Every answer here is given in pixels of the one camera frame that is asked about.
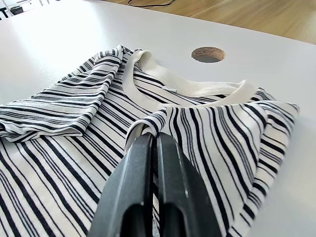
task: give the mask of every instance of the folded shirt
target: folded shirt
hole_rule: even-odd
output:
[[[146,132],[176,139],[222,236],[245,236],[297,114],[247,81],[193,82],[148,51],[100,52],[48,89],[0,106],[0,236],[85,236],[106,180]]]

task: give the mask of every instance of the shirt sleeve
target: shirt sleeve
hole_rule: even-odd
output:
[[[120,67],[122,46],[96,54],[56,84],[0,106],[0,137],[23,142],[46,136],[82,136]]]

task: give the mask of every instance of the round hole in table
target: round hole in table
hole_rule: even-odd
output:
[[[225,52],[215,47],[201,47],[193,50],[191,56],[203,63],[217,63],[225,58]]]

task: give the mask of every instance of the white collar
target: white collar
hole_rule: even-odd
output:
[[[224,82],[195,82],[185,80],[174,75],[171,71],[158,65],[149,51],[136,51],[128,59],[125,65],[125,71],[122,76],[122,86],[125,94],[137,105],[154,112],[164,106],[182,107],[181,105],[163,104],[152,100],[141,93],[134,84],[133,72],[136,62],[144,73],[147,73],[155,79],[161,81],[165,86],[177,89],[177,93],[189,97],[201,97],[207,95],[225,94],[228,96],[216,102],[205,103],[202,105],[190,106],[213,107],[229,104],[246,103],[256,93],[257,88],[249,84],[246,80],[240,83]]]

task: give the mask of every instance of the table surface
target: table surface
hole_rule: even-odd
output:
[[[31,96],[120,43],[152,51],[183,78],[247,79],[300,105],[286,160],[248,236],[316,235],[316,45],[93,0],[61,1],[4,19],[0,32],[0,104]],[[191,52],[202,46],[220,48],[226,58],[195,61]]]

